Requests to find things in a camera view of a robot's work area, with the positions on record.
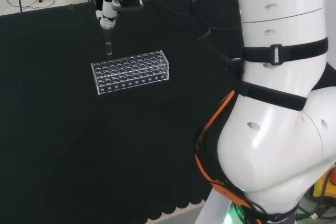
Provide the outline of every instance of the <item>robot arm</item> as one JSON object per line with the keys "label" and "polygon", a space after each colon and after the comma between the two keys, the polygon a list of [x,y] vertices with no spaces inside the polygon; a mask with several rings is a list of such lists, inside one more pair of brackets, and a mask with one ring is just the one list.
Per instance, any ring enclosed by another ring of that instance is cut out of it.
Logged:
{"label": "robot arm", "polygon": [[[326,38],[324,0],[238,0],[244,45],[270,48]],[[287,213],[336,162],[336,88],[311,91],[326,54],[281,62],[245,61],[243,80],[308,98],[296,111],[239,95],[218,141],[229,180],[268,214]]]}

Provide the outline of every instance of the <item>orange cable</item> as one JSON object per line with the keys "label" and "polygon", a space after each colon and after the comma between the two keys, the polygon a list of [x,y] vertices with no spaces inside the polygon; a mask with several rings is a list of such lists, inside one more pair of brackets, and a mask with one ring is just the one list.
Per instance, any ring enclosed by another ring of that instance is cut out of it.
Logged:
{"label": "orange cable", "polygon": [[206,129],[209,128],[209,126],[214,122],[214,120],[218,117],[218,115],[222,112],[222,110],[228,105],[228,103],[230,102],[230,100],[233,98],[233,96],[235,95],[235,91],[232,90],[231,93],[229,94],[229,96],[225,99],[225,101],[223,102],[223,104],[219,107],[219,109],[216,111],[216,113],[211,117],[211,119],[207,122],[207,124],[204,126],[203,131],[205,131]]}

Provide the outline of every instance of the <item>black cloth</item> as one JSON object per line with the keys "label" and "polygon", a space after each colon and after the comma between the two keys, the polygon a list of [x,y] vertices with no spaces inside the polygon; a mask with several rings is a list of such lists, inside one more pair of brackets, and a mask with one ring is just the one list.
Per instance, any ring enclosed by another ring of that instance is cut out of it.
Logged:
{"label": "black cloth", "polygon": [[[186,0],[158,0],[181,28],[202,35]],[[0,17],[0,223],[144,223],[206,199],[194,158],[198,127],[229,91],[225,66],[176,32],[149,0],[120,14],[118,57],[162,49],[170,79],[97,95],[90,64],[105,60],[90,3]],[[212,26],[239,24],[237,0],[199,0]],[[241,55],[241,31],[209,41]]]}

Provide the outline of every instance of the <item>yellow object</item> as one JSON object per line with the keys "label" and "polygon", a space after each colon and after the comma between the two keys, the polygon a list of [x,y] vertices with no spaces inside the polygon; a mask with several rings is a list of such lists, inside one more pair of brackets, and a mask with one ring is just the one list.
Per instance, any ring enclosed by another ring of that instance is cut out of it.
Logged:
{"label": "yellow object", "polygon": [[[323,190],[323,185],[324,185],[324,181],[325,181],[325,177],[327,176],[328,172],[331,169],[329,169],[325,174],[323,174],[322,177],[320,177],[320,179],[318,181],[315,182],[314,184],[314,193],[313,196],[314,197],[320,197],[322,194],[322,190]],[[336,186],[330,182],[330,180],[327,183],[327,187],[325,189],[325,196],[326,197],[333,197],[336,198]]]}

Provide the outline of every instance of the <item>green light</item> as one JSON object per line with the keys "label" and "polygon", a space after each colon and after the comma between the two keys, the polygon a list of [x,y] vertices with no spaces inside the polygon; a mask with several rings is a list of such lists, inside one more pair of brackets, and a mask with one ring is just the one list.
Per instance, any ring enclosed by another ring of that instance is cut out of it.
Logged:
{"label": "green light", "polygon": [[233,224],[232,217],[230,216],[230,214],[227,214],[225,216],[223,224]]}

